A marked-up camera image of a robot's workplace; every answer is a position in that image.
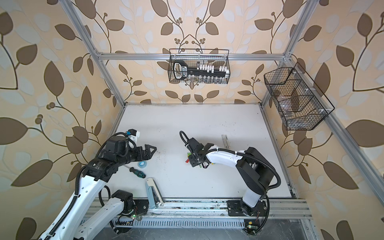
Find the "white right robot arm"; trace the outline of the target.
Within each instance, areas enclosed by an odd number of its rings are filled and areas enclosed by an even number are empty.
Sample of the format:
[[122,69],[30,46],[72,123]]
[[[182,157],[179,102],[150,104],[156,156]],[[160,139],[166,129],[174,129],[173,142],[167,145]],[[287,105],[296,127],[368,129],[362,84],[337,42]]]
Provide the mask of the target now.
[[268,198],[267,192],[281,185],[280,175],[257,149],[249,147],[245,151],[233,151],[211,143],[203,145],[194,138],[188,138],[183,131],[179,134],[191,153],[188,159],[192,167],[206,169],[211,164],[221,164],[237,169],[247,185],[239,208],[244,215],[255,215],[257,204]]

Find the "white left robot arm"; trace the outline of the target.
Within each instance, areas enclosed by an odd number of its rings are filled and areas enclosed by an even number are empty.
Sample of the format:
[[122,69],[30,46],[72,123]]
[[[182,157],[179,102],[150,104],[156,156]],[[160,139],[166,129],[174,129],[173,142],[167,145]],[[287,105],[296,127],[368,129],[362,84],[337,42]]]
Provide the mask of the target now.
[[118,215],[135,218],[138,206],[133,194],[118,190],[86,222],[82,222],[96,197],[107,187],[119,167],[131,162],[150,160],[157,148],[138,147],[137,138],[117,133],[107,139],[95,158],[77,173],[75,190],[53,223],[41,234],[41,240],[92,240],[107,224],[113,224]]

